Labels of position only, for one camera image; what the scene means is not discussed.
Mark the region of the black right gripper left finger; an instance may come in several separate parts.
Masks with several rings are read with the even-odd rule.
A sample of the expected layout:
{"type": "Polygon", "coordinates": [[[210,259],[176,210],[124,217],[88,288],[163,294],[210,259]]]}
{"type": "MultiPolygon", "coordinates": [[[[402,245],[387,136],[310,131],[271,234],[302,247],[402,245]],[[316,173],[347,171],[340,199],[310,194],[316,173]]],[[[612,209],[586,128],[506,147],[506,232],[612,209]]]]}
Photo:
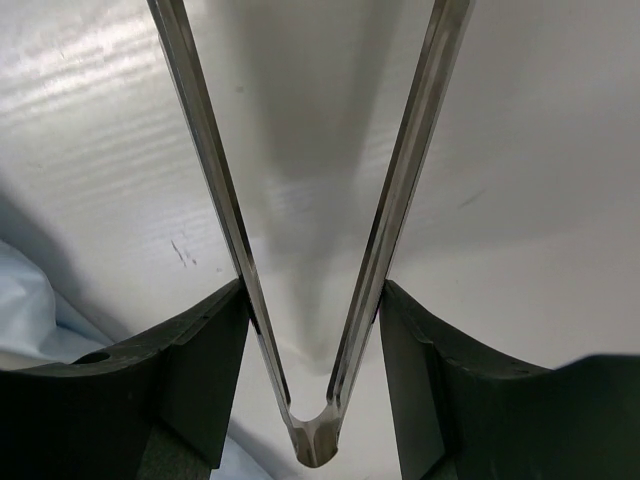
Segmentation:
{"type": "Polygon", "coordinates": [[[249,326],[232,281],[71,364],[1,375],[5,479],[206,479],[222,459],[249,326]]]}

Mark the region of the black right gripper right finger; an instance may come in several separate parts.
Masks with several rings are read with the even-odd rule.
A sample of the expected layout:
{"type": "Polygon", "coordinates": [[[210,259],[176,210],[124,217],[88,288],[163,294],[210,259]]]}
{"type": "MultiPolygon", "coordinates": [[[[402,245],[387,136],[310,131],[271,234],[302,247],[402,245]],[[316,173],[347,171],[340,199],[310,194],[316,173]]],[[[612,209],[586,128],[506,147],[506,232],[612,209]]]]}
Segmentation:
{"type": "Polygon", "coordinates": [[[536,366],[456,329],[391,281],[379,317],[403,478],[638,477],[637,356],[536,366]]]}

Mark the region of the metal tongs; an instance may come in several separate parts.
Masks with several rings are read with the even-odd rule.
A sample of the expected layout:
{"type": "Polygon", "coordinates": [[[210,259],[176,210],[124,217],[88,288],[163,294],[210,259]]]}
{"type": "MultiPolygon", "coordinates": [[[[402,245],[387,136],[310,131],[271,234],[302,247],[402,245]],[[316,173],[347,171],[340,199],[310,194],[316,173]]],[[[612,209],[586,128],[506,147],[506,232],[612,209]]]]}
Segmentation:
{"type": "Polygon", "coordinates": [[[296,458],[306,467],[321,467],[338,452],[383,286],[474,4],[437,1],[433,5],[328,383],[326,405],[307,421],[291,412],[285,371],[185,5],[151,1],[148,6],[234,269],[248,294],[258,343],[296,458]]]}

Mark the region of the light blue cloth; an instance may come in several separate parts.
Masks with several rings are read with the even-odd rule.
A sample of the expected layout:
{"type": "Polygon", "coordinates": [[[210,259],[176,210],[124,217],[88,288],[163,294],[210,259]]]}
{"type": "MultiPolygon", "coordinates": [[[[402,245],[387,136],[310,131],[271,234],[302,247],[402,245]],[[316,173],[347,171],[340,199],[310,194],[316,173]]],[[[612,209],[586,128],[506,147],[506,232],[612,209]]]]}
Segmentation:
{"type": "MultiPolygon", "coordinates": [[[[1,360],[27,369],[71,364],[113,346],[53,289],[44,272],[10,245],[1,248],[1,360]]],[[[268,471],[228,433],[220,465],[206,479],[265,479],[268,471]]]]}

